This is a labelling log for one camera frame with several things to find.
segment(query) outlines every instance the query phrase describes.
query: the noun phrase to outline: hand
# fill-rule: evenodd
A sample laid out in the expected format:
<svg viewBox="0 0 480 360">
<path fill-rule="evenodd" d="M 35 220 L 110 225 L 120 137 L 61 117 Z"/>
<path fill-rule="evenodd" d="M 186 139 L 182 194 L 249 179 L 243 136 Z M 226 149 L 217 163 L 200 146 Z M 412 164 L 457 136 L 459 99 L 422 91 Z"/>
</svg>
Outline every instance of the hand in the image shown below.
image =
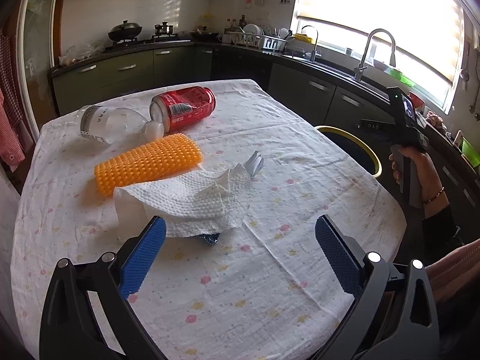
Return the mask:
<svg viewBox="0 0 480 360">
<path fill-rule="evenodd" d="M 421 153 L 414 147 L 402 147 L 399 149 L 400 154 L 404 157 L 409 157 L 417 166 L 418 180 L 421 185 L 422 200 L 433 198 L 442 189 L 442 182 L 435 170 L 434 163 L 428 154 Z M 393 177 L 400 184 L 402 175 L 398 170 L 398 164 L 395 162 L 393 154 L 390 155 L 389 160 L 392 161 Z M 448 199 L 445 193 L 442 193 L 438 198 L 424 206 L 425 217 L 430 218 L 439 213 L 448 206 Z"/>
</svg>

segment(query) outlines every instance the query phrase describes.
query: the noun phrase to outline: black sleeve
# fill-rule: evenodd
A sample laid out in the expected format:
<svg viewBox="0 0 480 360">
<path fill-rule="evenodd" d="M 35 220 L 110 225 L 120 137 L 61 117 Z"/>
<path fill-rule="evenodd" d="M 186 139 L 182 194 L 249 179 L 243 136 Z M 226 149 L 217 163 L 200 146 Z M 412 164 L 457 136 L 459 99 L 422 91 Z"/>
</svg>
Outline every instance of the black sleeve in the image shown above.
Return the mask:
<svg viewBox="0 0 480 360">
<path fill-rule="evenodd" d="M 463 246 L 457 236 L 459 228 L 455 226 L 452 209 L 445 207 L 438 214 L 422 221 L 425 242 L 426 265 L 432 264 L 451 251 Z"/>
</svg>

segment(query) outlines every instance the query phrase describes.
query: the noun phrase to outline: gooseneck faucet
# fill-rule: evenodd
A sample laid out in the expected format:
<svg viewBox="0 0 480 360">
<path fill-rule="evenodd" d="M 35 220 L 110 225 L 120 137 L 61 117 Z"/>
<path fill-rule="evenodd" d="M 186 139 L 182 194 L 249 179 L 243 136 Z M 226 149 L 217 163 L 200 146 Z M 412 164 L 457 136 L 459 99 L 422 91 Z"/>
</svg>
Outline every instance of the gooseneck faucet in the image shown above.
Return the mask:
<svg viewBox="0 0 480 360">
<path fill-rule="evenodd" d="M 370 46 L 371 38 L 373 38 L 373 36 L 378 32 L 386 33 L 392 40 L 392 54 L 390 54 L 390 66 L 393 66 L 394 68 L 397 66 L 397 62 L 395 61 L 395 50 L 397 49 L 397 44 L 395 43 L 393 35 L 387 30 L 384 30 L 383 28 L 377 28 L 376 30 L 373 30 L 371 33 L 368 34 L 367 44 L 365 45 L 365 51 L 363 52 L 361 61 L 358 66 L 353 69 L 353 71 L 355 72 L 355 79 L 357 81 L 362 80 L 363 71 L 368 68 L 368 66 L 365 66 L 365 59 L 367 58 L 368 47 Z"/>
<path fill-rule="evenodd" d="M 307 26 L 303 26 L 301 28 L 301 31 L 303 31 L 303 29 L 307 28 L 307 27 L 312 27 L 317 32 L 317 39 L 315 40 L 315 47 L 313 48 L 313 52 L 311 53 L 311 56 L 310 56 L 310 62 L 315 62 L 315 57 L 317 56 L 318 30 L 314 26 L 307 25 Z"/>
</svg>

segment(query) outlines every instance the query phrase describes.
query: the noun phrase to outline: roller blind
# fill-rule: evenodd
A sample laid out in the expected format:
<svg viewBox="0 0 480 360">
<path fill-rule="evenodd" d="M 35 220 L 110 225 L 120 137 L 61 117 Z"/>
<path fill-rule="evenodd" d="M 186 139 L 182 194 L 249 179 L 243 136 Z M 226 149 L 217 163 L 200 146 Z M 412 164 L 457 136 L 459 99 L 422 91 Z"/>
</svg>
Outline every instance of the roller blind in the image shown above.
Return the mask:
<svg viewBox="0 0 480 360">
<path fill-rule="evenodd" d="M 456 0 L 297 0 L 296 12 L 366 33 L 384 28 L 398 47 L 453 81 L 461 29 Z"/>
</svg>

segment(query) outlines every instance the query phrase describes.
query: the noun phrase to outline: white crumpled paper towel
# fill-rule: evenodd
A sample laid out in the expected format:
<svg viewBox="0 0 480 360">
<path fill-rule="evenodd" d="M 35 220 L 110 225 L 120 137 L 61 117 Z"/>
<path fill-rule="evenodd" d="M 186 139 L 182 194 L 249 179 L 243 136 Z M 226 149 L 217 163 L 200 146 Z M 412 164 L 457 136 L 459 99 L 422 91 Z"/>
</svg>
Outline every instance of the white crumpled paper towel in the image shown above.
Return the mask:
<svg viewBox="0 0 480 360">
<path fill-rule="evenodd" d="M 167 237 L 215 234 L 238 227 L 248 210 L 251 177 L 237 164 L 222 174 L 195 170 L 173 178 L 115 188 L 118 239 L 138 235 L 152 216 Z"/>
</svg>

